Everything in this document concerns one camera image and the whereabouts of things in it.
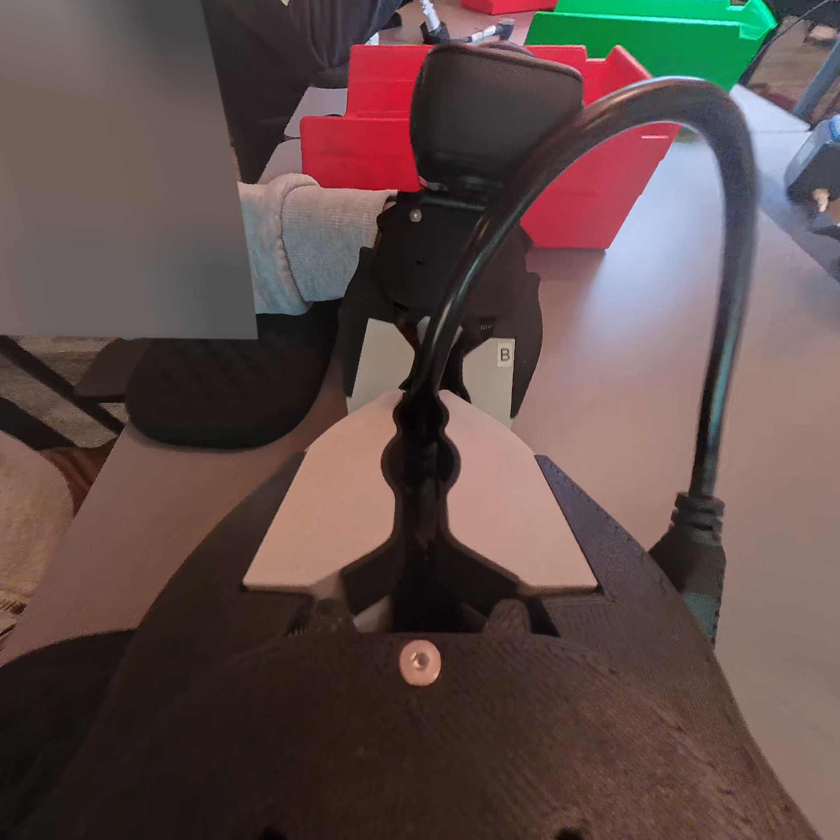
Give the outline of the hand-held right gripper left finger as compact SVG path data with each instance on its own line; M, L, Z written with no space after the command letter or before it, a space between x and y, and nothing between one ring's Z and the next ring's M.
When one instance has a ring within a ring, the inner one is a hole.
M306 450L243 579L248 592L349 597L342 568L392 535L396 502L382 473L402 391L341 419Z

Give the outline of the dark mesh chair plate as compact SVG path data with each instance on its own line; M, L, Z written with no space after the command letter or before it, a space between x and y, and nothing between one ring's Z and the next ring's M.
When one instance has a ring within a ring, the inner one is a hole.
M74 395L96 403L124 403L131 374L152 342L152 339L110 341L76 383Z

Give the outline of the large red plastic bin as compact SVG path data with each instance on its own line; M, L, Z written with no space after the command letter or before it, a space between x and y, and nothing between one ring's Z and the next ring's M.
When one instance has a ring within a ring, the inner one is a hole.
M536 57L565 64L583 77L592 104L649 74L623 47L589 58L582 45L531 45ZM415 80L428 46L353 47L343 116L301 118L302 172L320 186L416 192L421 187L408 132ZM658 123L629 130L573 163L531 205L521 226L544 249L608 249L678 127Z

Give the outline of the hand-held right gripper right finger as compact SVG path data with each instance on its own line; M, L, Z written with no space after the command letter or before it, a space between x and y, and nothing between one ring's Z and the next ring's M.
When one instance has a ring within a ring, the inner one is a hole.
M594 593L595 573L530 447L454 393L439 398L440 584L480 615L507 599Z

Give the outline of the black light stand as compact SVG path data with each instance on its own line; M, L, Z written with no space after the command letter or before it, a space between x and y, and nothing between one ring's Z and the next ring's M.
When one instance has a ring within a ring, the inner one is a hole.
M833 48L816 72L814 78L794 105L791 113L799 120L807 123L812 121L813 112L819 104L819 101L825 96L826 92L838 78L839 50L839 38L837 38Z

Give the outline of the black chair frame bar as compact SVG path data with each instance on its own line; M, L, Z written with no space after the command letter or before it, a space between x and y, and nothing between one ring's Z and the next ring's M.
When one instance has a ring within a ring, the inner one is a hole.
M79 382L96 356L111 341L110 338L19 335L12 339L72 385ZM63 396L37 382L33 375L5 357L1 359L1 395L68 438L74 445L97 447L121 433L121 429L109 430L84 414Z

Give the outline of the green plastic bin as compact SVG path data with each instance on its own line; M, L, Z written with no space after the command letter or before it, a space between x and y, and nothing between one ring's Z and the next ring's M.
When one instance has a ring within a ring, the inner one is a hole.
M777 27L762 1L560 1L537 12L527 46L621 46L652 77L697 77L731 90Z

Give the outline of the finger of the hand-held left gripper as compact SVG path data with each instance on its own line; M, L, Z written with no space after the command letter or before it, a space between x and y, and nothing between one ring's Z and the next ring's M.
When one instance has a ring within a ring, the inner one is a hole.
M489 338L465 354L453 392L510 428L515 360L515 339Z
M368 318L346 353L346 403L349 413L383 394L400 391L412 372L415 349L393 322Z

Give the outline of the person's left forearm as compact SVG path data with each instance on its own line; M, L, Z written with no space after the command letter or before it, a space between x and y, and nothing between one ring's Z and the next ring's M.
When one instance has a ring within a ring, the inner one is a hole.
M394 191L327 188L301 173L237 183L256 314L299 316L339 300Z

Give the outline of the grey battery charger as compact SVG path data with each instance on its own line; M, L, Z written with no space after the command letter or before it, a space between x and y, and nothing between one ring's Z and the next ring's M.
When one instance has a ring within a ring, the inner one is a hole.
M839 197L839 116L820 121L805 138L784 172L784 189L793 204L824 214Z

